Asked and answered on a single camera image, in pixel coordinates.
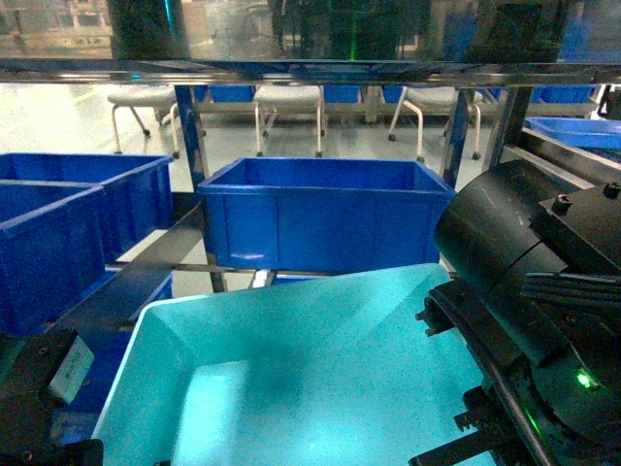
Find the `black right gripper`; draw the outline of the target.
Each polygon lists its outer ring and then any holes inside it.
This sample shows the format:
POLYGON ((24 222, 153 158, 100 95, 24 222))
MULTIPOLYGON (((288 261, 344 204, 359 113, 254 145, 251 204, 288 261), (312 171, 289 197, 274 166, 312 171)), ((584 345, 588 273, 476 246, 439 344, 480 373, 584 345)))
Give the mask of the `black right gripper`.
MULTIPOLYGON (((467 348, 505 409, 522 419, 560 465, 620 463, 618 339, 478 339, 467 348)), ((495 436, 477 431, 409 460, 456 465, 489 451, 495 436)))

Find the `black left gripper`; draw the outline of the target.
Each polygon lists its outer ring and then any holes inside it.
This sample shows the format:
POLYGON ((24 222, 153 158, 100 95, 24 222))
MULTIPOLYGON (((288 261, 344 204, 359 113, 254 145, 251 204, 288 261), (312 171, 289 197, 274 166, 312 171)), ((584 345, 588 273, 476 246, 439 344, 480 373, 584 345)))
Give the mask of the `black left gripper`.
POLYGON ((1 335, 1 463, 3 465, 101 465, 100 440, 57 445, 51 440, 61 405, 48 385, 61 358, 79 336, 61 329, 24 338, 1 335))

